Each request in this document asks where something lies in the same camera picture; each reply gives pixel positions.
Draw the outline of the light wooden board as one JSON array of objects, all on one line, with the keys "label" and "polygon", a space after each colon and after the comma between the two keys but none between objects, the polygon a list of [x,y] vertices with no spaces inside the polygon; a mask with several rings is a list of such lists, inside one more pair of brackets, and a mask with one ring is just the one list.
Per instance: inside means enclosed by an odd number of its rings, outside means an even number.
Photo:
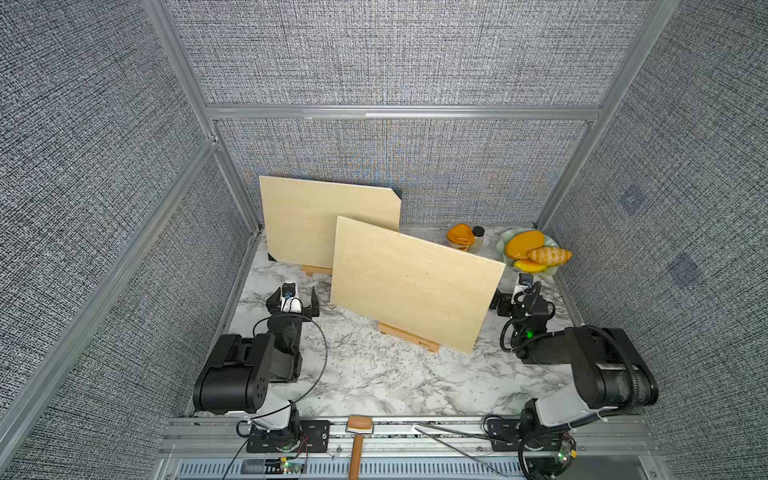
[{"label": "light wooden board", "polygon": [[272,176],[259,185],[268,253],[279,262],[330,269],[340,216],[399,229],[402,200],[391,188]]},{"label": "light wooden board", "polygon": [[340,216],[330,301],[470,353],[504,270],[496,260]]}]

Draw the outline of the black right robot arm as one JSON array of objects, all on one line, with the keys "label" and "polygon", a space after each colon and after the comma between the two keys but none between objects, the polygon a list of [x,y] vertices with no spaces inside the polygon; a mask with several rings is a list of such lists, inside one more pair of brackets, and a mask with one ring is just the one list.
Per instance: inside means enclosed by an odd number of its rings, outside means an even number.
[{"label": "black right robot arm", "polygon": [[624,330],[584,325],[550,331],[556,307],[540,290],[536,282],[516,294],[494,294],[490,308],[507,319],[499,346],[526,365],[568,365],[573,380],[528,401],[510,435],[496,440],[527,438],[541,449],[559,437],[558,427],[570,430],[657,402],[657,381]]}]

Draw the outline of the yellow striped bread loaf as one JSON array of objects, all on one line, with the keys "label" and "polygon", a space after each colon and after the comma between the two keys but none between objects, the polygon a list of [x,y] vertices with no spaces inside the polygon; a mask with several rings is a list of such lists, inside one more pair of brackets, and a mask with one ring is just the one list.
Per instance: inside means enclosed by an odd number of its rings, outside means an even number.
[{"label": "yellow striped bread loaf", "polygon": [[529,260],[546,267],[562,265],[573,257],[571,251],[555,246],[542,246],[528,251],[526,255]]}]

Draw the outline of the small yellow bread piece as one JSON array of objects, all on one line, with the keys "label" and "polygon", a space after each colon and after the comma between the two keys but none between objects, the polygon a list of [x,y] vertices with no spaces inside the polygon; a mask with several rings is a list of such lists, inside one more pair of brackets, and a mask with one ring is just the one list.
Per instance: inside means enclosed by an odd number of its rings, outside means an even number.
[{"label": "small yellow bread piece", "polygon": [[513,263],[513,267],[524,273],[536,274],[548,269],[547,265],[539,264],[530,259],[520,259]]}]

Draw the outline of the wooden easel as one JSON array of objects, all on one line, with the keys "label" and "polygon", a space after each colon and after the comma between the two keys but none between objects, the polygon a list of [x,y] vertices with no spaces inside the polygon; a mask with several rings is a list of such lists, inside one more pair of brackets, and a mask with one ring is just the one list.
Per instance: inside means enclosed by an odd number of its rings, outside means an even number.
[{"label": "wooden easel", "polygon": [[440,350],[440,345],[434,341],[425,339],[421,336],[412,334],[382,322],[378,323],[378,330],[382,334],[397,337],[409,343],[421,346],[433,353],[437,353]]},{"label": "wooden easel", "polygon": [[331,276],[333,274],[333,270],[331,268],[309,266],[309,265],[302,265],[300,267],[300,270],[302,272],[304,272],[309,277],[312,277],[314,275],[328,275],[328,276]]}]

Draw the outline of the orange lidded snack cup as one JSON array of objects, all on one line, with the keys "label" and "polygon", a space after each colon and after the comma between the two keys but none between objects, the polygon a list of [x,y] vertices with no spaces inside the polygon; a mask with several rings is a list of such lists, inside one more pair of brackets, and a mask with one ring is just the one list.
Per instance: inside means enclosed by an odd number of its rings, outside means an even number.
[{"label": "orange lidded snack cup", "polygon": [[469,251],[476,241],[476,236],[469,225],[458,224],[448,230],[446,241],[451,248]]}]

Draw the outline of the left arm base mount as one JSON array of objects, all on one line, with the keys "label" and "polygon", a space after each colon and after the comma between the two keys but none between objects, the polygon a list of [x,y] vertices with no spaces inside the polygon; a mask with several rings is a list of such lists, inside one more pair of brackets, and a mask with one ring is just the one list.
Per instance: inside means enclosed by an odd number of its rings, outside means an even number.
[{"label": "left arm base mount", "polygon": [[285,429],[267,430],[254,425],[248,436],[247,453],[297,456],[300,452],[326,453],[331,423],[327,420],[302,420]]}]

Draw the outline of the orange round bread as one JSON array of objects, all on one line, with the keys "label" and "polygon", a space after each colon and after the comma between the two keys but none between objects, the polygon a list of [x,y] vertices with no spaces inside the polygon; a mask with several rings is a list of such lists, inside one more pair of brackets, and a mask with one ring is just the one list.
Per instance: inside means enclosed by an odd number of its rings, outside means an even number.
[{"label": "orange round bread", "polygon": [[530,250],[544,246],[546,237],[537,230],[525,231],[511,238],[504,248],[508,258],[514,260],[527,259],[526,253]]}]

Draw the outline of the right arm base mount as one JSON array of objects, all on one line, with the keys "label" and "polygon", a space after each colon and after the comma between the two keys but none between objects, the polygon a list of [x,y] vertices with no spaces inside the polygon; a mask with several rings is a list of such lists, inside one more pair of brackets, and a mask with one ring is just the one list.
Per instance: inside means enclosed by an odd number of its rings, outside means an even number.
[{"label": "right arm base mount", "polygon": [[481,422],[494,451],[515,448],[526,479],[558,479],[576,458],[577,443],[565,427],[541,427],[533,421],[486,415]]}]

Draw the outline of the wooden handled mallet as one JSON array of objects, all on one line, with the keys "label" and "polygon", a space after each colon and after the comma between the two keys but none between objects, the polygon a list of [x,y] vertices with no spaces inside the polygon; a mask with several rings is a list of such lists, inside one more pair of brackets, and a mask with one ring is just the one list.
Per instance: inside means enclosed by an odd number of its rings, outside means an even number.
[{"label": "wooden handled mallet", "polygon": [[348,472],[349,480],[359,479],[364,436],[372,434],[373,430],[373,419],[371,417],[352,415],[348,418],[346,431],[354,436]]}]

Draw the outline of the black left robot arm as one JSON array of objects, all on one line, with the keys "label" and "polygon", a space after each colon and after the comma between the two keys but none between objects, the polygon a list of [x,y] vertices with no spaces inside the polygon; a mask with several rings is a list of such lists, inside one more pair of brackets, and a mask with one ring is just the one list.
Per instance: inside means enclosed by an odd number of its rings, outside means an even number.
[{"label": "black left robot arm", "polygon": [[249,453],[299,456],[328,451],[330,423],[303,419],[297,400],[285,400],[272,384],[298,381],[306,323],[320,315],[319,297],[304,303],[294,282],[283,283],[266,301],[264,333],[221,335],[193,388],[194,410],[236,417],[236,434]]}]

